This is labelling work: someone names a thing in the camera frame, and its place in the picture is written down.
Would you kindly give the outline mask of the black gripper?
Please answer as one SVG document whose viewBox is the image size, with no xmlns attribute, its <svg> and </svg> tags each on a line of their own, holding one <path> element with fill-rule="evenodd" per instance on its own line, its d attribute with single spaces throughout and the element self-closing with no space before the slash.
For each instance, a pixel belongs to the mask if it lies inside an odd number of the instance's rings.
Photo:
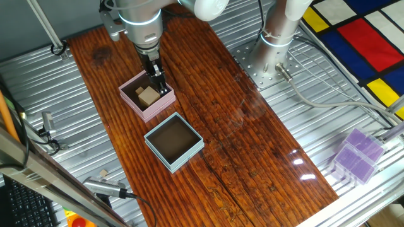
<svg viewBox="0 0 404 227">
<path fill-rule="evenodd" d="M 165 82 L 165 74 L 160 64 L 160 44 L 136 45 L 136 51 L 143 69 L 145 71 L 153 71 L 151 79 L 157 83 L 158 92 L 165 95 L 168 92 Z"/>
</svg>

